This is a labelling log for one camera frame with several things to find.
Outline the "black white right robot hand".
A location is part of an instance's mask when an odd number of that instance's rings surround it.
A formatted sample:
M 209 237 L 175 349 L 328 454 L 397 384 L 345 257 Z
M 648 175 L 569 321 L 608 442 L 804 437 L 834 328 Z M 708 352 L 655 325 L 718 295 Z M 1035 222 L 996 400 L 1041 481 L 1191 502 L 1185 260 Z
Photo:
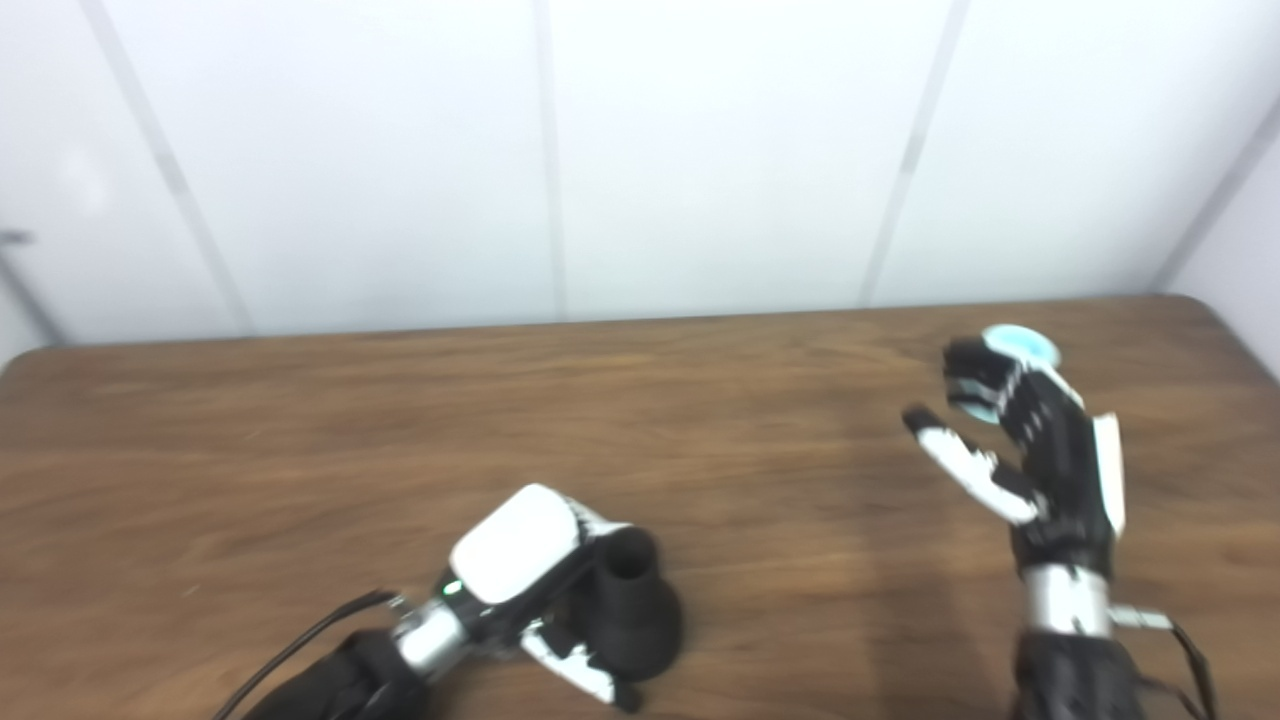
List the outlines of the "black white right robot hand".
M 927 406 L 902 423 L 940 468 L 1010 528 L 1019 571 L 1042 565 L 1114 578 L 1126 524 L 1117 418 L 1092 416 L 1053 364 L 986 337 L 943 348 L 946 398 L 995 415 L 1020 454 L 1007 462 L 959 434 Z

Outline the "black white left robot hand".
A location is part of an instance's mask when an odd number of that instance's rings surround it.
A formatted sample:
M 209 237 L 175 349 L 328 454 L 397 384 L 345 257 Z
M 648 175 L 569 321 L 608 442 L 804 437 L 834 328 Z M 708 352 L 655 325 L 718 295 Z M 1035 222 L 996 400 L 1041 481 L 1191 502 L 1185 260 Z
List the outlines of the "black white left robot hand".
M 585 694 L 635 714 L 637 691 L 556 619 L 600 543 L 630 529 L 547 486 L 525 486 L 457 541 L 419 628 L 399 632 L 402 656 L 435 678 L 467 653 L 518 650 Z

